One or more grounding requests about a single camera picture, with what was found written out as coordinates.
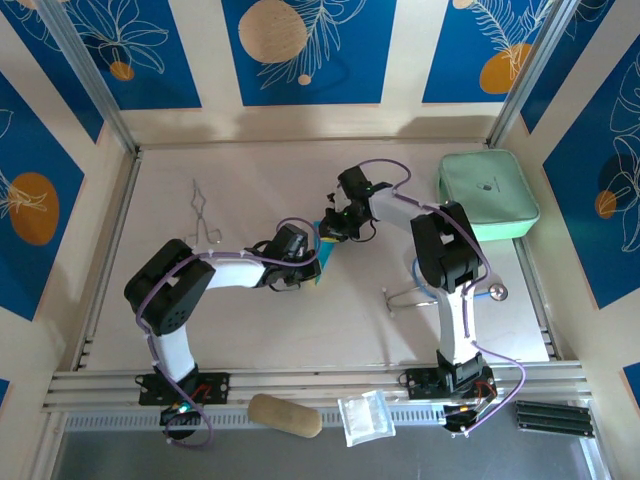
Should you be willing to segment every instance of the blue object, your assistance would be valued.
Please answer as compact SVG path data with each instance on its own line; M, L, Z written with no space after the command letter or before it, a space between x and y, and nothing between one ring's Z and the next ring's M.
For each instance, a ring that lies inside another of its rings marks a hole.
M615 0L582 0L527 97L522 119L533 132Z
M1 74L0 151L0 307L33 320L84 174ZM37 177L28 196L10 193L23 174ZM34 235L40 244L24 238ZM54 281L64 288L64 271Z
M436 296L433 293L431 293L429 290L427 290L427 287L425 287L422 280L420 280L420 278L418 277L418 259L417 258L411 264L411 276L413 277L413 281L415 282L416 286L420 288L422 293L424 293L429 298L436 299ZM481 298L481 297L488 297L488 296L489 296L489 292L481 292L481 293L476 293L473 297Z
M243 105L380 103L395 6L395 0L222 0ZM277 43L273 52L263 49L261 58L247 47L257 58L250 55L243 40L252 39L240 38L243 17ZM269 17L271 30L261 17ZM298 28L306 46L293 55ZM261 61L269 55L280 60Z
M313 222L313 226L316 227L316 229L318 229L320 227L320 222ZM333 251L333 247L335 246L335 243L323 242L317 236L314 236L314 237L315 237L314 248L318 252L318 261L320 262L320 275L318 275L315 278L315 284L317 285L320 282L320 279L322 278L322 272L324 272L324 268L327 265L327 262L329 261L329 256Z
M636 403L640 407L640 363L635 363L624 367L624 374L627 376L627 381L633 392L633 396L636 398Z
M8 391L9 382L0 378L0 408L2 408L2 402L4 401L4 397L7 395Z
M599 308L640 287L640 37L544 170Z

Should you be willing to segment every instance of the purple cable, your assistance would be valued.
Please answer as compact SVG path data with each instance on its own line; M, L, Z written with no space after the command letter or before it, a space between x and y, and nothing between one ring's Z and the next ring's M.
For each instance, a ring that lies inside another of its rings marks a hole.
M451 216L449 214L443 212L442 210L440 210L438 208L432 207L430 205L423 205L418 200L415 200L414 198L411 198L411 197L407 197L407 196L402 195L402 194L400 194L398 192L395 192L394 196L397 199L402 200L403 202L407 202L407 203L409 203L411 205L415 205L415 206L417 206L419 208L422 208L423 210L426 210L428 212L432 212L432 213L435 213L436 215L440 215L453 228L455 228L458 231L458 233L460 233L460 235L462 235L462 237L471 246L471 248L473 248L473 251L476 253L476 255L478 255L480 260L482 260L482 263L484 264L484 268L485 268L484 275L479 276L478 278L476 278L475 280L470 282L469 285L467 285L465 288L462 289L462 295L463 295L463 299L462 299L462 318L463 318L463 324L464 324L464 336L466 338L469 338L471 336L471 334L469 332L469 321L467 319L467 317L468 317L468 314L467 314L467 294L469 293L469 291L473 287L475 287L480 282L482 282L483 280L488 278L489 275L491 275L491 265L489 264L489 260L487 259L485 254L482 252L482 249L480 248L480 246L473 240L471 235L469 235L464 230L464 228L462 228L460 226L460 224L458 222L456 222L453 218L451 218Z
M471 248L473 248L474 252L476 253L476 255L478 255L478 257L482 260L482 263L485 266L485 273L484 275L478 277L476 280L472 281L469 283L469 285L467 285L463 290L462 290L462 323L464 325L464 335L466 338L469 338L471 336L471 333L469 332L469 318L468 318L468 310L467 310L467 293L469 292L469 290L471 290L473 287L475 287L478 283L482 282L483 280L485 280L486 278L489 277L489 275L491 275L491 265L489 264L489 260L487 259L487 257L484 255L484 253L482 252L482 249L480 248L480 245L478 245L473 238L471 237L471 235L469 235L464 228L462 228L462 226L456 222L453 218L451 218L450 215L448 215L447 213L443 212L442 210L429 206L429 205L423 205L421 204L419 201L411 198L411 197L407 197L405 195L402 195L400 193L398 193L397 191L397 186L393 188L392 190L393 195L398 198L399 200L402 200L404 202L407 202L411 205L415 205L419 208L422 208L423 210L426 210L428 212L432 212L435 213L436 215L440 215L442 218L444 218L451 226L453 226L453 228L455 228L458 233L460 233L460 235L462 235L462 237L466 240L466 242L471 246ZM483 418L481 418L478 422L476 422L474 425L472 425L467 431L464 432L465 435L469 435L472 431L474 431L476 428L478 428L480 425L482 425L484 422L486 422L489 418L491 418L492 416L494 416L500 409L502 409L507 403L509 403L509 401L511 401L511 399L513 397L515 397L518 392L520 392L520 390L522 389L522 386L524 385L525 381L527 380L527 372L524 368L524 366L522 366L522 364L520 364L519 362L517 362L516 360L509 358L509 357L505 357L504 355L500 355L498 353L492 352L490 350L487 350L485 348L482 348L480 345L478 345L478 343L476 341L471 342L471 344L476 347L480 352L486 353L488 355L492 355L494 357L500 358L502 360L505 360L509 363L511 363L512 365L515 365L516 367L518 367L520 369L520 372L522 374L522 376L520 377L520 381L518 382L518 384L515 386L515 388L513 390L511 390L511 392L509 393L509 395L507 395L505 397L505 399L500 403L500 405L498 405L496 408L494 408L493 410L491 410L489 413L487 413Z
M402 180L400 183L396 183L393 186L394 190L397 190L398 188L400 188L402 185L404 185L405 183L407 183L409 180L411 180L412 174L411 174L411 170L409 170L409 167L407 167L404 163L401 163L397 160L391 160L390 158L372 158L370 160L365 160L364 162L360 162L358 165L356 165L357 167L362 167L363 165L367 165L369 163L391 163L392 165L396 165L400 168L402 168L405 172L407 172L407 178L405 178L404 180Z
M316 239L318 241L320 240L320 234L318 232L318 229L311 222L308 222L307 220L305 220L303 218L299 218L299 217L285 218L284 220L282 220L278 224L278 227L277 227L276 230L279 230L280 226L284 222L286 222L288 220L299 221L299 222L302 222L302 223L306 224L308 227L310 227L313 230L313 233L316 236ZM160 361L160 357L158 355L158 351L156 350L156 346L153 343L153 338L151 336L152 335L151 329L144 323L144 321L142 319L142 314L145 311L145 309L147 308L147 306L149 305L149 302L151 302L151 299L153 299L153 297L156 296L156 294L160 291L160 289L164 286L164 284L167 283L169 281L169 279L172 278L176 273L178 273L178 271L180 271L186 265L188 265L189 263L191 263L194 260L197 260L199 258L234 258L234 259L235 258L246 258L246 259L249 259L249 260L256 260L258 262L271 263L271 264L274 264L274 265L281 265L281 266L284 266L284 267L303 267L305 265L309 265L310 263L313 263L316 260L317 257L318 257L318 252L315 252L315 254L310 259L305 260L304 262L299 262L298 263L298 262L284 262L284 261L281 261L281 260L272 260L272 259L269 259L269 258L258 257L256 255L252 255L252 254L249 254L249 253L245 254L245 253L239 253L239 252L213 252L213 251L211 251L211 252L194 254L194 255L191 255L188 258L185 258L184 260L179 262L177 265L175 265L171 270L169 270L166 273L166 275L164 277L162 277L160 279L160 281L147 294L147 296L144 298L144 300L140 304L140 307L138 308L138 311L136 312L136 324L145 333L145 336L146 336L146 339L147 339L147 345L149 346L149 351L151 352L151 358L153 359L153 365L160 371L160 373L167 380L167 382L169 382L169 385L171 385L171 387L173 387L173 389L176 392L178 392L178 394L191 406L191 408L193 408L196 412L198 412L198 415L200 415L200 417L207 424L207 431L208 431L207 439L204 442L199 443L199 444L187 444L187 443L182 443L182 442L176 442L175 440L169 438L168 437L169 425L167 424L167 426L165 428L165 435L167 435L167 441L169 443L171 443L173 445L176 445L178 447L187 448L187 449L196 449L196 448L207 447L213 441L213 424L211 423L211 419L204 412L204 409L200 405L198 405L196 402L194 402L193 399L182 388L180 388L178 383L175 382L171 378L171 376L169 375L169 372L167 371L167 369L164 367L164 365Z
M524 385L524 382L526 382L526 380L527 380L527 371L525 370L524 366L520 362L514 360L513 358L505 357L504 355L500 355L499 353L495 353L495 352L492 352L491 350L487 350L486 348L482 348L480 345L478 345L477 342L471 342L471 344L474 347L476 347L478 350L480 350L482 353L486 353L488 355L492 355L492 356L494 356L496 358L500 358L501 360L505 360L505 361L511 363L512 365L515 365L516 367L518 367L520 369L521 376L520 376L520 381L518 382L518 385L516 385L515 388L513 390L511 390L509 395L507 395L504 398L504 400L502 400L502 402L500 402L500 405L498 405L496 408L491 410L484 417L482 417L480 420L478 420L476 423L474 423L471 427L469 427L469 430L464 432L465 435L469 435L476 428L478 428L480 425L482 425L484 422L486 422L491 417L493 417L496 413L498 413L498 411L500 409L502 409L507 403L509 403L511 401L511 399L513 397L515 397L518 394L518 392L522 389L522 386Z

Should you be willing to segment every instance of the purple wire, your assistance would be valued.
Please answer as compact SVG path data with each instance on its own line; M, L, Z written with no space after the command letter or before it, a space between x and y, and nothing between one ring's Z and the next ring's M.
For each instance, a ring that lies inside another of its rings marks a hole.
M515 386L515 388L513 390L511 390L509 395L507 395L504 398L504 400L502 400L500 405L498 405L496 408L491 410L484 417L482 417L480 420L478 420L476 423L474 423L471 427L469 427L469 429L465 432L465 435L469 435L476 428L478 428L480 425L482 425L484 422L486 422L491 417L493 417L496 413L498 413L498 411L500 409L502 409L507 403L509 403L511 401L511 399L513 397L515 397L518 394L518 392L520 392L520 390L522 389L522 386L524 385L524 382L527 381L527 371L525 370L524 365L522 365L520 362L514 360L513 358L505 357L504 355L500 355L499 353L495 353L495 352L492 352L491 350L487 350L486 348L482 348L480 345L478 345L477 342L471 342L471 344L474 347L476 347L478 350L480 350L482 353L486 353L488 355L492 355L492 356L494 356L496 358L499 358L501 360L505 360L505 361L511 363L512 365L515 365L516 367L518 367L520 369L521 376L520 376L520 381L518 382L518 384Z
M309 222L309 221L307 221L307 220L305 220L303 218L299 218L299 217L288 217L288 218L285 218L280 223L278 223L278 226L277 226L276 230L279 230L280 227L282 226L282 224L284 222L286 222L286 221L298 221L298 222L302 222L302 223L306 224L309 228L311 228L313 230L313 233L316 236L316 239L320 240L320 234L318 232L318 229L311 222ZM318 252L315 252L315 254L310 259L305 260L304 262L299 262L298 263L298 262L284 262L284 261L281 261L281 260L272 260L272 259L269 259L269 258L258 257L256 255L252 255L252 254L249 254L249 253L245 254L245 253L239 253L239 252L213 252L213 251L205 252L205 253L199 253L199 254L191 255L190 257L185 258L184 260L179 262L177 265L175 265L173 268L171 268L166 273L166 275L160 279L160 281L158 283L156 283L154 285L154 287L151 289L151 291L144 298L144 300L140 304L140 307L138 308L138 311L136 312L136 324L138 325L138 327L140 327L142 329L142 331L147 336L147 345L149 346L149 351L151 352L151 358L153 359L153 365L160 371L160 373L162 374L162 376L164 376L164 378L167 380L167 382L169 382L169 385L171 385L171 387L176 392L178 392L178 394L191 406L191 408L193 408L196 412L198 412L198 415L200 415L200 417L207 424L207 431L208 431L207 439L202 443L188 444L188 443L176 442L175 440L173 440L173 439L168 437L169 425L167 424L167 426L165 428L165 435L167 435L167 439L168 439L169 443L171 443L172 445L176 445L178 447L187 448L187 449L197 449L197 448L207 447L213 441L213 424L211 423L211 419L206 415L204 409L200 405L198 405L196 402L194 402L193 399L182 388L180 388L178 383L171 378L171 376L169 375L169 372L167 371L165 366L160 361L160 356L158 355L158 351L156 350L156 346L153 343L152 331L145 324L144 320L142 319L142 314L145 311L145 309L147 308L147 306L149 305L149 302L151 302L153 297L156 296L156 294L160 291L160 289L164 286L164 284L167 283L169 281L169 279L171 279L176 273L178 273L178 271L180 271L186 265L188 265L189 263L191 263L194 260L197 260L199 258L233 258L233 259L245 258L245 259L249 259L249 260L256 260L256 261L262 262L262 263L271 263L273 265L281 265L281 266L284 266L284 267L303 267L305 265L309 265L310 263L313 263L316 260L317 257L318 257Z
M430 205L423 205L418 200L416 200L414 198L411 198L411 197L407 197L407 196L402 195L402 194L400 194L398 192L396 192L394 194L394 196L399 200L402 200L402 201L407 202L407 203L409 203L411 205L415 205L417 207L420 207L423 210L435 213L436 215L440 215L453 228L455 228L458 231L458 233L460 233L460 235L462 235L462 237L471 246L471 248L473 248L473 251L476 253L476 255L478 255L478 257L480 257L480 260L482 260L482 263L484 264L484 268L485 268L484 275L479 276L478 278L476 278L475 280L470 282L466 287L464 287L462 289L462 295L463 295L463 298L462 298L462 318L463 318L463 324L464 324L464 336L466 338L469 338L471 336L471 333L469 332L469 320L468 320L468 313L467 313L467 310L468 310L468 307L467 307L467 294L469 293L469 291L473 287L475 287L480 282L482 282L483 280L488 278L489 275L491 275L491 264L489 263L489 260L487 259L485 254L482 252L482 249L480 248L480 245L478 245L475 242L475 240L471 237L471 235L469 235L464 230L464 228L462 228L462 226L460 226L460 224L458 222L456 222L448 213L445 213L442 210L440 210L439 208L435 208L435 207L432 207Z
M363 165L368 165L369 163L391 163L392 165L396 165L400 168L402 168L405 172L407 172L407 178L405 178L404 180L402 180L400 183L396 183L393 186L394 190L397 190L398 188L400 188L402 185L404 185L405 183L407 183L409 180L411 180L412 174L411 174L411 170L409 170L409 167L407 167L404 163L401 163L397 160L391 160L390 158L372 158L370 160L365 160L364 162L360 162L358 165L356 165L357 167L362 167Z
M484 275L482 275L482 276L478 277L476 280L470 282L469 285L467 285L462 290L462 295L463 295L463 297L462 297L462 323L464 325L465 338L469 338L471 336L471 333L469 331L469 318L468 318L468 308L467 308L467 293L469 292L469 290L471 290L473 287L475 287L478 283L482 282L483 280L488 278L489 275L491 275L491 265L489 264L489 260L487 259L487 257L482 252L482 249L480 248L480 245L478 245L473 240L471 235L469 235L464 230L464 228L462 228L462 226L458 222L456 222L453 218L451 218L451 216L449 214L443 212L442 210L440 210L438 208L432 207L430 205L423 205L419 201L417 201L417 200L415 200L415 199L413 199L411 197L407 197L405 195L402 195L402 194L397 192L396 188L397 187L394 187L394 189L393 189L393 195L396 198L398 198L399 200L407 202L407 203L409 203L411 205L415 205L415 206L417 206L419 208L422 208L423 210L435 213L436 215L440 215L442 218L444 218L451 226L453 226L453 228L455 228L458 231L458 233L460 233L460 235L462 235L462 237L471 246L471 248L473 248L474 252L482 260L482 263L485 266ZM498 405L496 408L494 408L489 413L487 413L484 417L482 417L474 425L469 427L469 429L467 431L465 431L465 435L469 435L472 431L474 431L476 428L478 428L480 425L482 425L488 419L493 417L500 409L502 409L507 403L509 403L509 401L511 401L511 399L513 397L515 397L518 394L518 392L520 392L520 390L522 389L522 386L524 385L525 381L527 380L527 372L526 372L524 366L522 366L522 364L520 364L516 360L514 360L512 358L509 358L509 357L506 357L504 355L500 355L498 353L492 352L492 351L487 350L485 348L482 348L480 345L478 345L478 343L476 341L472 341L471 344L474 347L476 347L482 353L485 353L487 355L492 355L492 356L494 356L496 358L500 358L502 360L505 360L505 361L511 363L512 365L515 365L516 367L518 367L520 369L520 373L522 375L520 377L520 381L518 382L518 384L515 386L515 388L513 390L511 390L509 395L507 395L505 397L505 399L500 403L500 405Z

